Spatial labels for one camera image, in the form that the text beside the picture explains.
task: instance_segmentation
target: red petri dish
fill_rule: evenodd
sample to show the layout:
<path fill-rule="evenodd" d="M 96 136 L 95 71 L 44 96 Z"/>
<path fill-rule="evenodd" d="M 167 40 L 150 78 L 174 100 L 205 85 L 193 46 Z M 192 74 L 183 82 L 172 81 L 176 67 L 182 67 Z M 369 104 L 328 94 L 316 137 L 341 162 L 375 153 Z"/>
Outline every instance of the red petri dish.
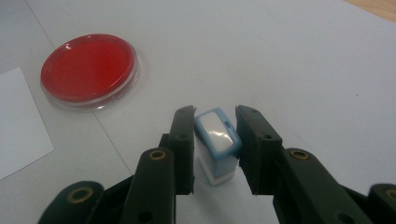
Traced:
<path fill-rule="evenodd" d="M 133 47 L 114 35 L 84 35 L 57 48 L 45 61 L 41 83 L 58 105 L 102 108 L 136 81 Z"/>

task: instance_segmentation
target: bolt hole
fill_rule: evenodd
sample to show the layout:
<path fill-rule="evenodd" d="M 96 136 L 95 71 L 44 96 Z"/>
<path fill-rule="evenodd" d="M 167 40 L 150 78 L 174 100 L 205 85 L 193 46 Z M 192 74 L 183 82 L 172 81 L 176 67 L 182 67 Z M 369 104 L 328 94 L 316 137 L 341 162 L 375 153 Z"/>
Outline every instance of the bolt hole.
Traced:
<path fill-rule="evenodd" d="M 93 190 L 89 187 L 74 189 L 67 195 L 67 201 L 70 203 L 82 203 L 93 195 Z"/>
<path fill-rule="evenodd" d="M 294 159 L 297 159 L 299 161 L 309 160 L 309 155 L 300 150 L 293 150 L 290 154 Z"/>
<path fill-rule="evenodd" d="M 354 224 L 355 223 L 355 220 L 353 220 L 352 217 L 350 217 L 349 215 L 344 214 L 344 213 L 339 213 L 338 219 L 340 219 L 340 221 L 342 221 L 346 224 Z"/>
<path fill-rule="evenodd" d="M 160 150 L 155 150 L 155 151 L 153 151 L 153 152 L 151 152 L 151 153 L 149 154 L 149 157 L 150 157 L 152 160 L 157 161 L 157 160 L 163 159 L 163 158 L 165 157 L 165 153 L 164 153 L 163 151 L 160 151 Z"/>
<path fill-rule="evenodd" d="M 139 216 L 137 217 L 137 220 L 140 223 L 148 223 L 152 220 L 153 215 L 150 211 L 146 211 L 146 212 L 142 212 L 139 214 Z"/>

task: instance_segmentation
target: small box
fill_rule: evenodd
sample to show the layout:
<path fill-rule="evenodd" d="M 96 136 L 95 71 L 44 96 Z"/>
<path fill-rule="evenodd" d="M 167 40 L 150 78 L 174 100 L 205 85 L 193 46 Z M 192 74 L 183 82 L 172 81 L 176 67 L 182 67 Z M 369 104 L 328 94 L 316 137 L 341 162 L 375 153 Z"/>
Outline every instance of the small box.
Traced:
<path fill-rule="evenodd" d="M 199 160 L 212 185 L 231 179 L 238 164 L 242 141 L 230 120 L 220 108 L 215 108 L 194 119 Z"/>

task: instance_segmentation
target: white table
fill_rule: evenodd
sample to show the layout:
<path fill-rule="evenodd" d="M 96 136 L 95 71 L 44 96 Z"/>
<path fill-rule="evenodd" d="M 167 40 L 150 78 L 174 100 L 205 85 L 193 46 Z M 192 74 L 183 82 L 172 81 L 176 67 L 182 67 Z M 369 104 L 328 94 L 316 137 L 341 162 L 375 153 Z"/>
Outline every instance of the white table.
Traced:
<path fill-rule="evenodd" d="M 50 104 L 43 62 L 98 33 L 135 47 L 136 86 L 103 111 Z M 236 105 L 257 108 L 285 147 L 315 154 L 340 184 L 364 194 L 395 184 L 395 40 L 395 24 L 343 1 L 0 0 L 0 74 L 21 67 L 55 148 L 0 181 L 0 223 L 36 223 L 80 180 L 109 188 L 132 175 L 185 105 L 219 106 L 234 124 Z M 240 168 L 218 187 L 199 162 L 194 172 L 178 223 L 277 223 L 272 198 L 252 196 Z"/>

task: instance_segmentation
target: white paper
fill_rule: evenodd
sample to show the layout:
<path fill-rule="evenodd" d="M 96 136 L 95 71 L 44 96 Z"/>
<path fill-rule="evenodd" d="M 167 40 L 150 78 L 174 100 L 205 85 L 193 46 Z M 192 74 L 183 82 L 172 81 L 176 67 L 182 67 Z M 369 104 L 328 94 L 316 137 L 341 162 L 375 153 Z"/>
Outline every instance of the white paper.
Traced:
<path fill-rule="evenodd" d="M 0 75 L 0 179 L 52 150 L 21 69 Z"/>

